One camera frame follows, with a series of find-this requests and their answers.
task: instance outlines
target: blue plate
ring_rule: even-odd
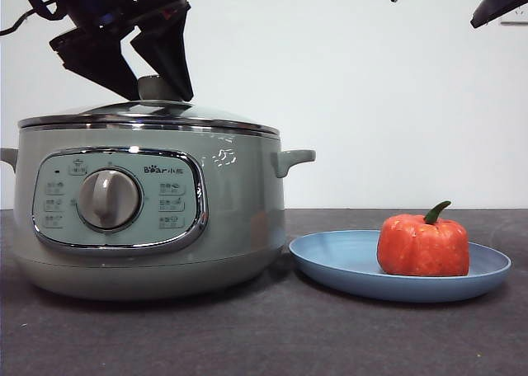
[[[349,294],[399,302],[452,302],[486,294],[506,278],[512,262],[499,251],[469,244],[469,273],[459,277],[387,275],[376,258],[379,230],[309,234],[290,244],[309,277]]]

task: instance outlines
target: black tablecloth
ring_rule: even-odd
[[[400,211],[288,210],[287,232],[380,228]],[[90,302],[24,280],[9,248],[12,211],[2,211],[2,374],[528,374],[528,210],[443,216],[511,258],[506,283],[458,303],[384,302],[314,283],[285,249],[257,278],[223,291]]]

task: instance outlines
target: pumpkin stem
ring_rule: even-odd
[[[429,225],[434,224],[436,220],[438,219],[438,217],[440,216],[440,213],[442,212],[442,210],[450,204],[451,202],[449,200],[446,200],[446,201],[442,201],[441,203],[435,205],[423,219],[425,223]]]

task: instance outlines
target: pot lid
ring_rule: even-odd
[[[205,126],[279,135],[279,130],[252,122],[242,116],[180,101],[129,101],[88,110],[69,110],[62,115],[24,119],[18,122],[18,127],[24,129],[42,125],[63,125],[64,129],[67,129],[69,125],[75,124]]]

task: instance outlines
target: control knob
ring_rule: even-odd
[[[137,214],[140,197],[131,176],[113,169],[100,170],[82,182],[77,208],[91,227],[112,230]]]

